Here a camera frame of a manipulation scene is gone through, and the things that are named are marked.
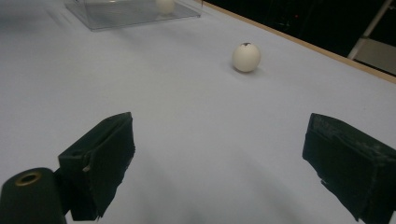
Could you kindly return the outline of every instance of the white table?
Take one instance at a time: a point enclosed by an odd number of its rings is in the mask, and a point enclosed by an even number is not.
[[[93,33],[26,2],[0,5],[0,183],[131,111],[136,154],[99,223],[356,223],[302,159],[310,114],[396,147],[395,84],[212,8]],[[243,75],[247,41],[262,62]]]

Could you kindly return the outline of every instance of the cylindrical part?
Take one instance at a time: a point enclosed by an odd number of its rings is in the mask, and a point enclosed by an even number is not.
[[[65,224],[53,172],[35,168],[11,177],[0,198],[0,223]]]

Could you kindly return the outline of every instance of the transparent container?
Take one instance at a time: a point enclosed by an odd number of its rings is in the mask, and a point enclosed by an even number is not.
[[[197,0],[64,0],[64,5],[92,31],[155,21],[200,17]]]

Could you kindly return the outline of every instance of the dark background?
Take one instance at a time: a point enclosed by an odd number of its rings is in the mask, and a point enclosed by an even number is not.
[[[347,56],[384,0],[207,0],[285,34]],[[371,38],[396,46],[396,10],[388,10]]]

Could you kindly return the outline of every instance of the table edge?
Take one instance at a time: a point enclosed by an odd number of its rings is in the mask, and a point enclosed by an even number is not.
[[[233,12],[227,10],[227,9],[224,9],[222,7],[217,7],[217,6],[215,6],[213,4],[210,4],[210,3],[206,2],[206,1],[203,1],[203,4],[206,7],[210,7],[212,9],[215,9],[216,11],[224,13],[224,14],[226,14],[228,16],[231,16],[233,18],[236,18],[236,19],[238,19],[240,21],[244,21],[244,22],[249,23],[251,25],[254,25],[254,26],[258,27],[258,28],[261,28],[261,29],[263,29],[265,31],[268,31],[268,32],[271,32],[271,33],[273,33],[275,35],[279,35],[279,36],[281,36],[283,38],[286,38],[286,39],[288,39],[288,40],[290,40],[290,41],[292,41],[292,42],[294,42],[296,44],[299,44],[299,45],[302,45],[302,46],[304,46],[306,48],[312,49],[312,50],[314,50],[314,51],[316,51],[316,52],[318,52],[320,54],[323,54],[323,55],[325,55],[325,56],[327,56],[329,58],[332,58],[332,59],[334,59],[334,60],[336,60],[338,62],[347,64],[347,65],[352,66],[354,68],[357,68],[357,69],[359,69],[359,70],[361,70],[363,72],[369,73],[369,74],[374,75],[376,77],[380,77],[380,78],[382,78],[382,79],[384,79],[384,80],[386,80],[388,82],[396,84],[396,77],[393,77],[392,75],[389,75],[387,73],[381,72],[379,70],[376,70],[376,69],[374,69],[372,67],[369,67],[369,66],[366,66],[364,64],[357,63],[357,62],[355,62],[353,60],[350,60],[348,58],[345,58],[343,56],[340,56],[338,54],[330,52],[330,51],[328,51],[326,49],[322,49],[322,48],[320,48],[318,46],[312,45],[312,44],[310,44],[308,42],[305,42],[305,41],[303,41],[301,39],[298,39],[296,37],[293,37],[291,35],[286,35],[286,34],[280,32],[278,30],[275,30],[275,29],[270,28],[268,26],[265,26],[265,25],[263,25],[261,23],[258,23],[256,21],[250,20],[250,19],[248,19],[246,17],[243,17],[243,16],[240,16],[238,14],[235,14],[235,13],[233,13]]]

